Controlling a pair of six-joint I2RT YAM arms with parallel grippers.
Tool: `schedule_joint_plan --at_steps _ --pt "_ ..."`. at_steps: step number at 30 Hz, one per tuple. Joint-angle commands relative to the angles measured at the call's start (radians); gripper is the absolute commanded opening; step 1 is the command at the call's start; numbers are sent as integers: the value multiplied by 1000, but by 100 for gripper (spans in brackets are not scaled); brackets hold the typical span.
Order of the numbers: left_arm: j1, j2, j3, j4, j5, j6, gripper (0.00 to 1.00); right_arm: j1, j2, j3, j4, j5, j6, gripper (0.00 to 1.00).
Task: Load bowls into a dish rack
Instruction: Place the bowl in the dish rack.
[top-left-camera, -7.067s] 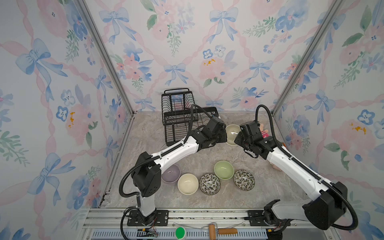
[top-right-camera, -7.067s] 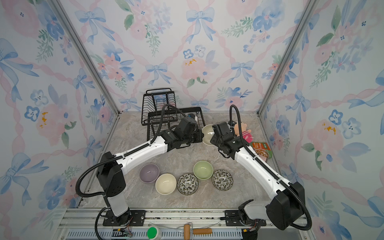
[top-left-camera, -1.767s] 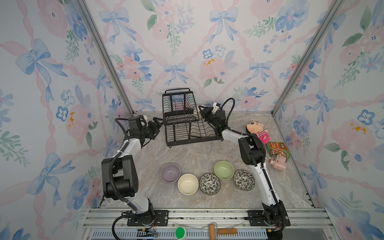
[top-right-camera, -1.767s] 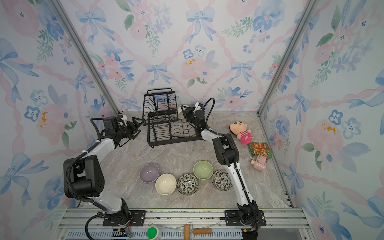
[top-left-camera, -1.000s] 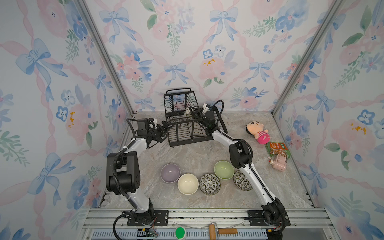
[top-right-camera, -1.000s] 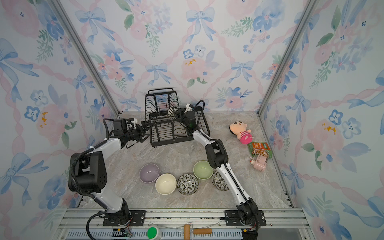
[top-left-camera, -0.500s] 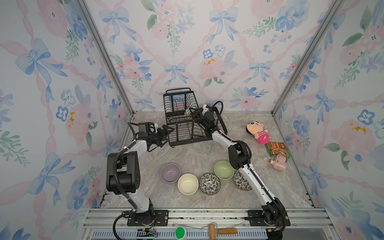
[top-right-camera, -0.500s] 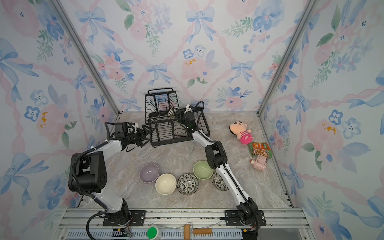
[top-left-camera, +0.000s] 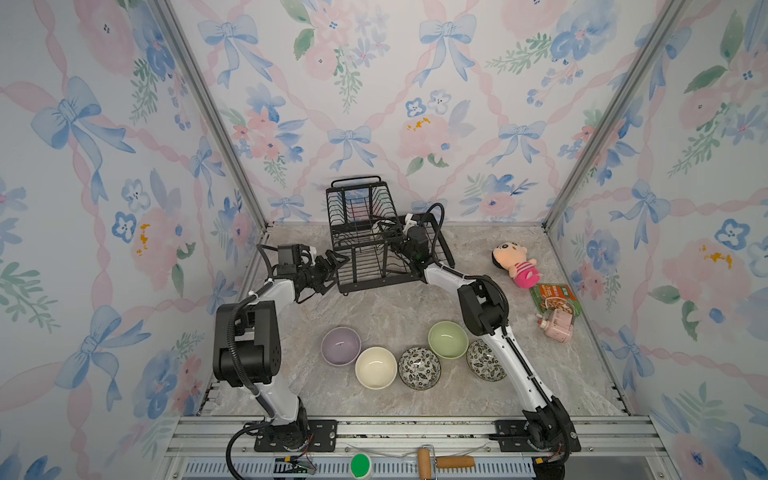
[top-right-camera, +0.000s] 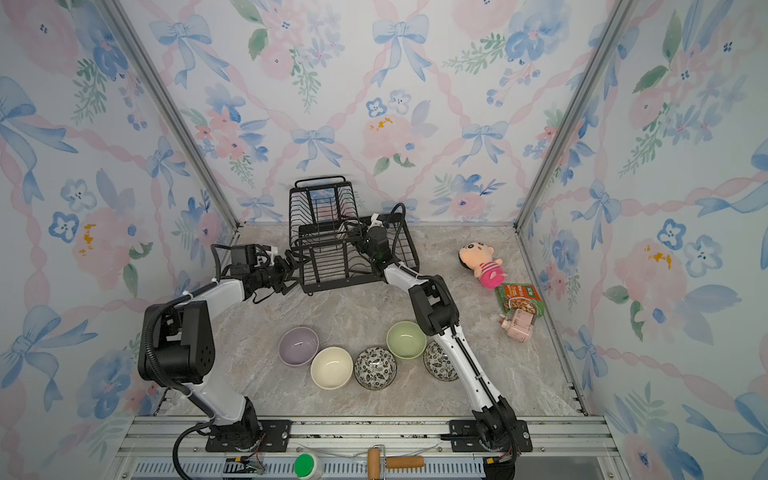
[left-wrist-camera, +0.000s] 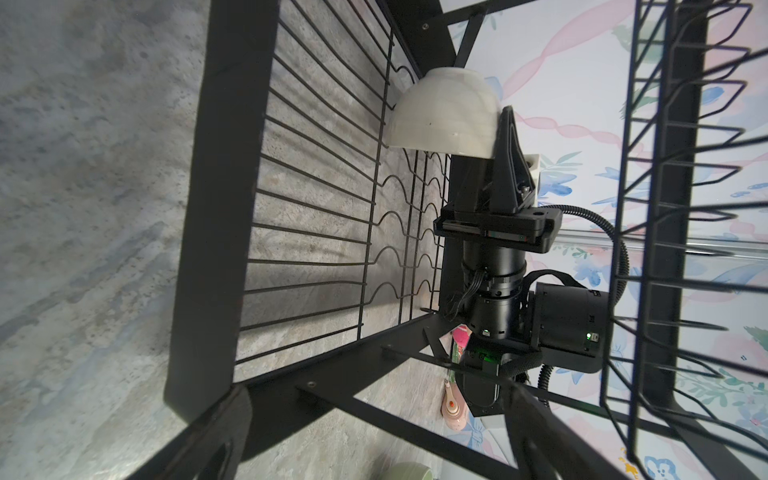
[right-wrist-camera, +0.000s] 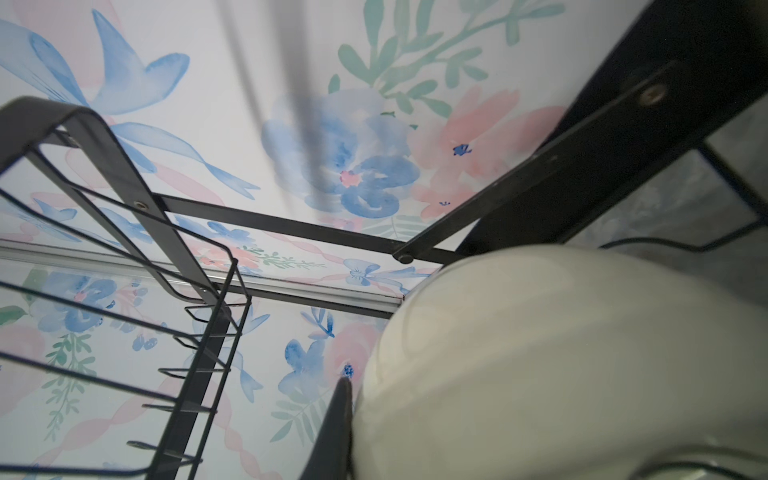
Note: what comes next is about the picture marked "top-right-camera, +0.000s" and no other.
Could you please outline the black wire dish rack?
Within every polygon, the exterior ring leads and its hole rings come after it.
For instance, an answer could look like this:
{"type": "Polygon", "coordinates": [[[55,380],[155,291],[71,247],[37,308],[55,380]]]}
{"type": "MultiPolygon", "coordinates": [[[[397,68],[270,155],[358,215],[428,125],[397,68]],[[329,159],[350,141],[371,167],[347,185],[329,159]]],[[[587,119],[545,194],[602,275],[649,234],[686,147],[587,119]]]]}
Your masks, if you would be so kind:
{"type": "Polygon", "coordinates": [[[371,220],[384,223],[396,257],[419,270],[420,260],[404,205],[363,216],[358,212],[352,183],[342,175],[294,183],[289,198],[289,245],[291,251],[309,257],[299,278],[304,293],[312,295],[383,280],[358,250],[371,220]]]}

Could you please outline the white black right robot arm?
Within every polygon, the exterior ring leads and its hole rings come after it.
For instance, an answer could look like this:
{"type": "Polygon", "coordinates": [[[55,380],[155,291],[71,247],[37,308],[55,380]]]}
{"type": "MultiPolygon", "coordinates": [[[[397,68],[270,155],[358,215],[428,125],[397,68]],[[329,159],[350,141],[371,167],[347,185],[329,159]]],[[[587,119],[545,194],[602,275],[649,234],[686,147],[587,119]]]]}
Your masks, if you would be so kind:
{"type": "Polygon", "coordinates": [[[522,424],[472,351],[444,279],[408,267],[384,237],[369,234],[358,250],[379,278],[409,295],[417,325],[447,354],[469,397],[482,444],[491,451],[517,451],[522,424]]]}

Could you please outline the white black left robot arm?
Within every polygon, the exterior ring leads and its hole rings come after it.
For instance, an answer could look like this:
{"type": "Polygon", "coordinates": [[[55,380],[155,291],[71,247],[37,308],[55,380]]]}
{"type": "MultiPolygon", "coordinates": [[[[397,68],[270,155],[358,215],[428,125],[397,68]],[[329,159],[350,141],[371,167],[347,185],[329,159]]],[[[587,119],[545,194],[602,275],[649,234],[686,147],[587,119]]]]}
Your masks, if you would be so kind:
{"type": "Polygon", "coordinates": [[[254,300],[260,290],[287,294],[299,284],[294,272],[309,258],[260,244],[214,244],[211,253],[215,273],[209,283],[145,310],[138,372],[201,410],[208,420],[200,432],[213,445],[247,451],[258,445],[265,428],[252,401],[216,367],[212,323],[231,307],[254,300]]]}

